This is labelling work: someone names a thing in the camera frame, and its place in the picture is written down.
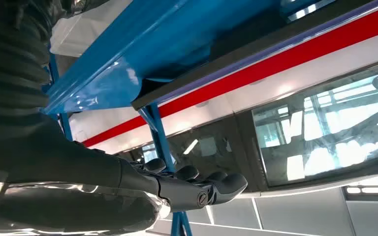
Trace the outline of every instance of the glass panel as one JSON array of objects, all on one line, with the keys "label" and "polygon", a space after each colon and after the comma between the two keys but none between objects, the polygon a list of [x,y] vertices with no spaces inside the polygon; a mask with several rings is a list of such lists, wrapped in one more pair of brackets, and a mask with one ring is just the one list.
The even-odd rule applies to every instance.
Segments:
[{"label": "glass panel", "polygon": [[378,158],[378,66],[252,111],[269,185]]},{"label": "glass panel", "polygon": [[147,146],[144,146],[142,147],[143,149],[143,158],[144,158],[144,162],[149,162],[153,159],[157,159],[157,152],[156,152],[156,147],[154,146],[154,144],[150,144],[150,145],[147,145]]},{"label": "glass panel", "polygon": [[200,177],[216,171],[241,173],[228,135],[228,130],[235,127],[228,127],[226,122],[223,119],[167,138],[176,169],[193,165]]}]

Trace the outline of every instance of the blue support beam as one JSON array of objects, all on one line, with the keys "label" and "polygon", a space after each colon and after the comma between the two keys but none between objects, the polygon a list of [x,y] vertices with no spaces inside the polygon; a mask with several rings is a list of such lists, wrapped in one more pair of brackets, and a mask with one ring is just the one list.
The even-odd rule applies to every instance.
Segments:
[{"label": "blue support beam", "polygon": [[[48,70],[49,74],[51,75],[51,83],[49,85],[45,85],[43,88],[44,90],[49,89],[54,83],[59,80],[59,70],[57,68],[56,63],[56,56],[52,53],[50,53],[50,62],[48,63]],[[50,115],[54,120],[58,120],[58,117],[56,114]],[[66,138],[70,141],[73,141],[73,137],[71,134],[70,124],[69,124],[69,117],[66,113],[60,113],[59,114],[60,124],[62,125],[62,130]]]},{"label": "blue support beam", "polygon": [[[150,127],[151,135],[156,146],[157,156],[166,163],[167,171],[175,172],[172,156],[170,155],[170,147],[167,142],[163,124],[161,122],[160,112],[157,103],[150,104],[138,111],[146,120]],[[186,212],[173,213],[172,236],[192,236],[188,216]]]},{"label": "blue support beam", "polygon": [[144,77],[165,66],[173,72],[206,62],[223,32],[277,5],[275,0],[133,0],[51,87],[45,112],[128,107]]}]

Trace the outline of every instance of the red stripe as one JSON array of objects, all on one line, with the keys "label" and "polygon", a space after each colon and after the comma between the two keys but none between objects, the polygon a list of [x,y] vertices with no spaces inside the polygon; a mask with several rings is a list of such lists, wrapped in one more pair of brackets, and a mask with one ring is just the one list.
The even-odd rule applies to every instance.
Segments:
[{"label": "red stripe", "polygon": [[[377,35],[378,11],[173,100],[159,108],[160,115],[162,118],[169,116]],[[133,118],[84,141],[83,144],[89,147],[144,124],[141,117]]]}]

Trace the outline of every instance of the blue vertical post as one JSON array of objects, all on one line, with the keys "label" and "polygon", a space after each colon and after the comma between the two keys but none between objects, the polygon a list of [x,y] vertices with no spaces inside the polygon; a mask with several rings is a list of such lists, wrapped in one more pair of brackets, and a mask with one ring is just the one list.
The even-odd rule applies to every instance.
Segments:
[{"label": "blue vertical post", "polygon": [[[172,157],[170,155],[169,143],[166,139],[163,124],[161,122],[160,112],[157,103],[150,104],[138,111],[140,115],[146,120],[150,127],[151,135],[156,146],[157,156],[166,163],[168,171],[175,172]],[[186,236],[192,236],[188,216],[186,212],[173,213],[172,222],[172,236],[181,236],[181,232],[186,233]]]},{"label": "blue vertical post", "polygon": [[[57,80],[59,80],[59,70],[57,69],[56,57],[52,53],[50,53],[50,62],[48,63],[48,69],[49,69],[51,79],[52,79],[51,85],[53,85]],[[59,115],[60,115],[60,124],[62,125],[64,135],[66,136],[68,140],[73,141],[70,124],[69,124],[69,117],[67,116],[66,113],[61,113]]]}]

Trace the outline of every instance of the metallic surface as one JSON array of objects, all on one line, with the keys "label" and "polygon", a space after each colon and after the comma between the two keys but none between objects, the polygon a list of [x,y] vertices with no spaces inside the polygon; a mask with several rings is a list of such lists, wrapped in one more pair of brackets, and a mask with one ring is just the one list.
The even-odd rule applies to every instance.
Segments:
[{"label": "metallic surface", "polygon": [[10,184],[0,196],[0,234],[131,233],[169,212],[165,200],[143,191],[66,182]]},{"label": "metallic surface", "polygon": [[143,78],[165,66],[189,66],[207,59],[220,32],[274,3],[135,0],[49,90],[51,102],[45,112],[129,106]]}]

